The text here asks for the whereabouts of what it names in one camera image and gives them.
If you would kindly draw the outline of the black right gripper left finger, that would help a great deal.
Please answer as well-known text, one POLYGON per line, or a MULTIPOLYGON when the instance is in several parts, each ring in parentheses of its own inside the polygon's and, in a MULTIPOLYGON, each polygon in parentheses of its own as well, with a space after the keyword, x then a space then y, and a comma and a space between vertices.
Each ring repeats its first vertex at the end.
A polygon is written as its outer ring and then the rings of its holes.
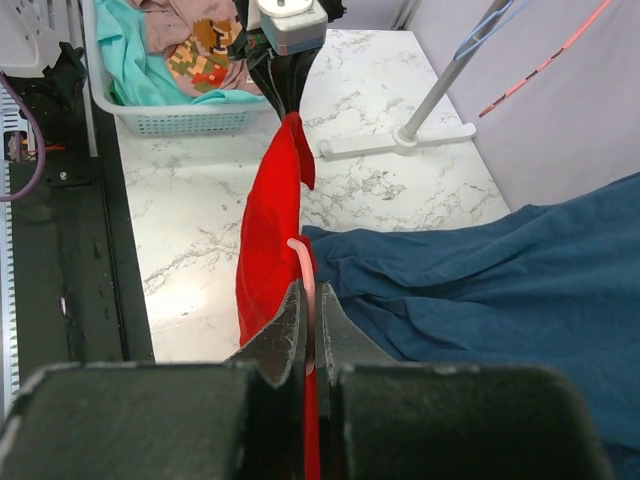
POLYGON ((54 365, 1 431, 5 479, 300 479, 306 299, 221 363, 54 365))

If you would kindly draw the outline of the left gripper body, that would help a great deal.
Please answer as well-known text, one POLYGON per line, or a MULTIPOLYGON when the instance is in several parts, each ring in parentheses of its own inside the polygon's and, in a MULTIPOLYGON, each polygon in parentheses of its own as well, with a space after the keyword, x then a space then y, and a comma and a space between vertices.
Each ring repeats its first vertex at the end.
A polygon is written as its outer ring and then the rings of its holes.
MULTIPOLYGON (((242 34, 234 42, 234 55, 237 58, 248 59, 255 50, 274 49, 260 26, 260 12, 257 7, 258 0, 235 1, 239 22, 242 25, 242 34)), ((328 15, 328 24, 341 19, 347 12, 343 1, 319 1, 328 15)))

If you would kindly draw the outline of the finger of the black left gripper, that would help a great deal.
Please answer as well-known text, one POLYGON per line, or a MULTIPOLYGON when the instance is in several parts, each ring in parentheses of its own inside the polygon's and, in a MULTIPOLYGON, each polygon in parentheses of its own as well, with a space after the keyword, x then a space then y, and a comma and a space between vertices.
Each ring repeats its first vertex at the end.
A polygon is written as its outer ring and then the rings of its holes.
POLYGON ((271 49, 255 50, 247 59, 252 80, 280 120, 284 119, 289 107, 289 63, 289 57, 276 55, 271 49))
POLYGON ((287 72, 287 112, 298 112, 311 67, 321 48, 295 53, 290 57, 287 72))

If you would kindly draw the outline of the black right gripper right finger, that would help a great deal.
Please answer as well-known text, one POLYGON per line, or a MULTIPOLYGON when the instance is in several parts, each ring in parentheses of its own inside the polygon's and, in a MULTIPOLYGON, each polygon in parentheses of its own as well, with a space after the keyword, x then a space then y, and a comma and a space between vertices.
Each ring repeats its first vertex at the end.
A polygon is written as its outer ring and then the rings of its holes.
POLYGON ((327 479, 610 479, 576 388, 531 365, 399 362, 319 286, 316 365, 327 479))

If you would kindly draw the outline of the red t shirt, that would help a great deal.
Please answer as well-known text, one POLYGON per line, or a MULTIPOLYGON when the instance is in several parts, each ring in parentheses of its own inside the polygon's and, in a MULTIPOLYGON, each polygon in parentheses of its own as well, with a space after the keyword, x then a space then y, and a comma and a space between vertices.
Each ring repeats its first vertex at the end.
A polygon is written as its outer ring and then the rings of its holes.
POLYGON ((240 349, 231 360, 254 370, 247 412, 250 479, 319 479, 317 368, 305 373, 307 303, 290 238, 301 232, 301 188, 315 161, 298 113, 287 114, 258 168, 241 225, 235 295, 240 349))

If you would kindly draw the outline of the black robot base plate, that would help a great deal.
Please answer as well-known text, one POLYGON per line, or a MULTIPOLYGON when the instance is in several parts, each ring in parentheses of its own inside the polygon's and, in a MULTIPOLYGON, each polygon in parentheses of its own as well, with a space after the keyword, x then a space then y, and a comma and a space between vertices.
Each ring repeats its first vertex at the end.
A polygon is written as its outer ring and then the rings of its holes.
POLYGON ((11 210, 21 378, 49 364, 153 361, 113 116, 85 98, 70 143, 11 210))

